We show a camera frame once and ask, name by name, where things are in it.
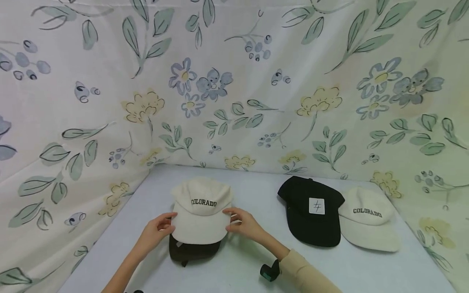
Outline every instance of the white baseball cap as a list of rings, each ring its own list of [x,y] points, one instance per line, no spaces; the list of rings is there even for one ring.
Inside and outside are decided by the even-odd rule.
[[[174,239],[186,244],[213,244],[225,237],[233,194],[229,185],[206,177],[195,177],[171,190],[175,198],[172,225]]]
[[[339,208],[340,231],[357,246],[396,252],[401,248],[399,236],[390,220],[394,207],[382,194],[362,187],[350,189]]]

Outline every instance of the table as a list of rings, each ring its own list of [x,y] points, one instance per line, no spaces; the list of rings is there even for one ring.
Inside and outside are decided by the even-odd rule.
[[[402,248],[395,254],[362,249],[344,237],[334,248],[318,248],[299,242],[288,229],[285,206],[277,191],[289,175],[160,165],[115,216],[59,293],[100,292],[147,222],[172,210],[171,189],[195,176],[211,177],[230,185],[235,206],[248,210],[265,230],[302,254],[344,293],[454,292],[397,212],[393,224]],[[382,193],[370,182],[314,180],[341,192],[362,186]],[[126,292],[137,289],[144,293],[295,292],[281,276],[270,283],[259,275],[260,267],[273,261],[274,257],[263,247],[229,235],[214,258],[192,261],[183,268],[170,259],[166,238],[139,265]]]

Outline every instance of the black object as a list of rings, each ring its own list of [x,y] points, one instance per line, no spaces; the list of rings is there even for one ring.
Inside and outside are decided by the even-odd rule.
[[[278,195],[287,204],[288,228],[295,238],[321,247],[339,244],[338,209],[345,202],[339,191],[313,179],[292,176]]]
[[[273,262],[272,267],[269,267],[268,265],[263,264],[260,274],[269,282],[275,281],[275,279],[280,275],[279,260],[276,259],[275,262]]]
[[[220,248],[221,241],[213,244],[185,244],[176,240],[172,234],[169,235],[169,256],[176,262],[181,262],[186,267],[188,261],[210,258]]]

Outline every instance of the floral fabric backdrop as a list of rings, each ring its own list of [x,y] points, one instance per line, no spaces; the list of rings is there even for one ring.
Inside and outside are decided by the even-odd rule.
[[[369,180],[469,287],[469,0],[2,8],[0,292],[56,292],[162,163]]]

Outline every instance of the white label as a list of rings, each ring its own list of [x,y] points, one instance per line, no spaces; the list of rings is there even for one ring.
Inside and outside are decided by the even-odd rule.
[[[324,198],[310,197],[310,214],[325,215]]]

